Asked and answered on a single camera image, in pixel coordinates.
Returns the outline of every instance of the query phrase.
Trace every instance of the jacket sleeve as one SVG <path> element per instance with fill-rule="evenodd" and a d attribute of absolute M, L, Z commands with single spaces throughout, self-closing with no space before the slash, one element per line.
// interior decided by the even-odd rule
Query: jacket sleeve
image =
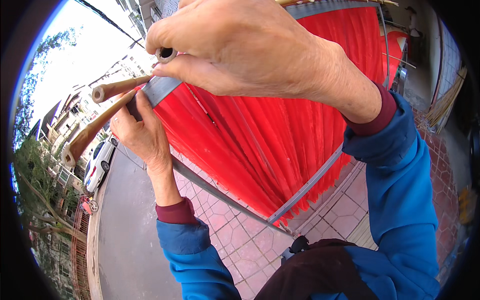
<path fill-rule="evenodd" d="M 189 300 L 239 299 L 228 269 L 210 244 L 208 226 L 156 221 L 160 246 L 170 261 L 170 271 Z"/>
<path fill-rule="evenodd" d="M 438 221 L 429 150 L 409 104 L 400 95 L 391 95 L 397 109 L 388 125 L 370 136 L 357 136 L 347 127 L 343 150 L 367 163 L 370 229 L 378 251 L 402 272 L 435 277 Z"/>

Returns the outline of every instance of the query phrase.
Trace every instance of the hand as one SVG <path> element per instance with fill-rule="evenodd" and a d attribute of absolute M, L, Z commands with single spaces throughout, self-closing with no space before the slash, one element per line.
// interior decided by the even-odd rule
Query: hand
<path fill-rule="evenodd" d="M 142 90 L 137 92 L 136 97 L 137 109 L 143 121 L 137 122 L 128 109 L 122 107 L 110 120 L 110 129 L 147 164 L 149 175 L 172 172 L 170 147 L 162 122 Z"/>
<path fill-rule="evenodd" d="M 377 87 L 337 43 L 308 32 L 274 0 L 180 0 L 173 16 L 148 30 L 146 50 L 180 54 L 153 74 L 215 95 L 305 98 L 355 123 L 382 107 Z"/>

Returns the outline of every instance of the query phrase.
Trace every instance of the metal fence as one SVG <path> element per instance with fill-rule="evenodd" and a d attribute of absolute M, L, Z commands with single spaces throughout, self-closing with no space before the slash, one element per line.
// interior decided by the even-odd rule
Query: metal fence
<path fill-rule="evenodd" d="M 77 239 L 79 233 L 87 235 L 90 216 L 84 213 L 80 205 L 81 202 L 79 201 L 73 222 L 72 248 L 70 251 L 72 282 L 75 297 L 78 300 L 91 300 L 87 274 L 87 245 Z"/>

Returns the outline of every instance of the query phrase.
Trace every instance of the red paper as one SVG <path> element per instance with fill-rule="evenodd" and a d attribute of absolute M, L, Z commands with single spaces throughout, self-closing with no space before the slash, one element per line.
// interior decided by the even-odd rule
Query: red paper
<path fill-rule="evenodd" d="M 374 8 L 327 12 L 299 23 L 339 43 L 364 74 L 383 81 Z M 179 153 L 263 216 L 271 216 L 323 165 L 343 142 L 346 126 L 336 109 L 317 102 L 214 96 L 188 84 L 175 89 L 155 112 Z M 307 210 L 307 200 L 315 203 L 349 161 L 342 154 L 293 213 Z M 288 212 L 281 220 L 287 224 L 292 217 Z"/>

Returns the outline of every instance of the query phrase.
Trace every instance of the road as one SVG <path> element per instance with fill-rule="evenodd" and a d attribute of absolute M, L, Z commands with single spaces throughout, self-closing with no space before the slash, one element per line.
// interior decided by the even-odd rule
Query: road
<path fill-rule="evenodd" d="M 155 196 L 147 173 L 117 150 L 103 184 L 98 230 L 103 299 L 181 299 L 156 234 Z"/>

